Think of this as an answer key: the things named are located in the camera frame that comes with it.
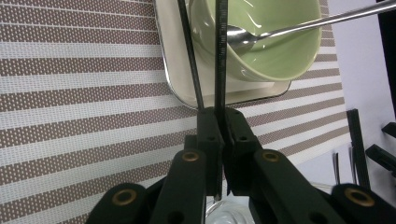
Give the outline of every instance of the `perforated fabric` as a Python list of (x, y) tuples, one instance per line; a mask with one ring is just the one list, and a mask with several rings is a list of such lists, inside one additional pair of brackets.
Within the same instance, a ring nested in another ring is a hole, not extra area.
[[(151, 0), (3, 0), (0, 21), (1, 223), (83, 223), (111, 187), (166, 174), (196, 111), (167, 86)], [(322, 37), (286, 94), (234, 106), (295, 163), (350, 141)]]

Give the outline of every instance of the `white plate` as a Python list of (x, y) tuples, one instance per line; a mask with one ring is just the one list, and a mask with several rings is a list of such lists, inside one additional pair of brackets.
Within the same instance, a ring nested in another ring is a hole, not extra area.
[[(186, 106), (197, 107), (189, 57), (178, 11), (177, 0), (154, 0), (157, 27), (163, 48), (163, 60), (168, 84), (174, 95)], [(215, 68), (205, 63), (195, 52), (205, 107), (214, 105)], [(226, 104), (275, 97), (285, 93), (290, 81), (246, 82), (227, 76)]]

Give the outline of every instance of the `black mechanical part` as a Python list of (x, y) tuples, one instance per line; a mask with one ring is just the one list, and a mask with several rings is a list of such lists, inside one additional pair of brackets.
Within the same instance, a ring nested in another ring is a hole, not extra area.
[(251, 192), (248, 200), (248, 208), (256, 224), (276, 224), (278, 223), (276, 215), (271, 205), (265, 199), (261, 187), (257, 181), (251, 186)]
[(110, 189), (93, 208), (87, 224), (140, 224), (149, 220), (146, 190), (136, 184), (120, 184)]
[(345, 223), (282, 153), (256, 151), (252, 173), (278, 223)]
[(391, 122), (382, 128), (382, 132), (389, 134), (390, 136), (396, 138), (396, 123)]
[(166, 177), (162, 178), (161, 180), (157, 181), (155, 184), (151, 185), (146, 189), (146, 204), (150, 215), (154, 211), (158, 196), (163, 189), (163, 183), (165, 182), (165, 179)]
[(364, 154), (363, 137), (361, 135), (361, 122), (357, 109), (346, 112), (349, 125), (350, 138), (352, 139), (353, 158), (356, 162), (359, 184), (367, 189), (370, 188), (369, 173), (367, 170), (366, 156)]
[(233, 195), (248, 196), (252, 183), (251, 163), (256, 150), (262, 149), (245, 116), (238, 110), (226, 109), (227, 124), (233, 141), (224, 150), (224, 171)]
[(197, 147), (197, 135), (184, 136), (184, 149)]
[(332, 189), (332, 201), (348, 223), (394, 224), (396, 209), (367, 188), (342, 184)]
[(366, 155), (385, 169), (391, 171), (392, 175), (396, 177), (396, 158), (392, 154), (377, 145), (372, 145), (367, 148)]
[(205, 222), (205, 153), (185, 149), (176, 154), (149, 223)]
[(196, 147), (206, 154), (206, 195), (221, 199), (222, 162), (224, 142), (213, 107), (205, 108), (197, 115)]

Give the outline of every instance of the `green bowl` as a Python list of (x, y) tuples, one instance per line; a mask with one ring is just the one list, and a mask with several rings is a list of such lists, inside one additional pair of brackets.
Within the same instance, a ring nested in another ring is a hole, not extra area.
[[(229, 0), (228, 23), (260, 35), (320, 18), (318, 0)], [(215, 0), (190, 0), (196, 50), (215, 61)], [(320, 28), (264, 39), (248, 52), (227, 48), (228, 74), (245, 81), (292, 80), (308, 70), (320, 47)]]

